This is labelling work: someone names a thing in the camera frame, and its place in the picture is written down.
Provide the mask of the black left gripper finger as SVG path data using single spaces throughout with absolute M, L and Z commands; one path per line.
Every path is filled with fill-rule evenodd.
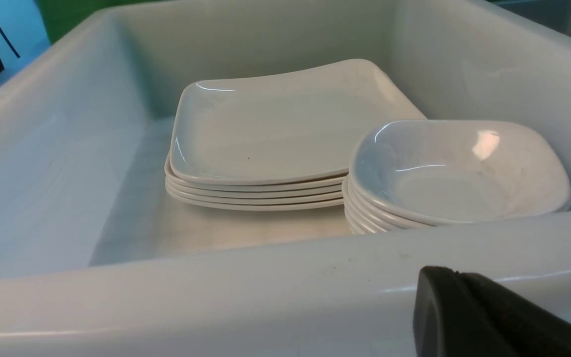
M 419 271 L 419 357 L 571 357 L 571 323 L 478 273 Z

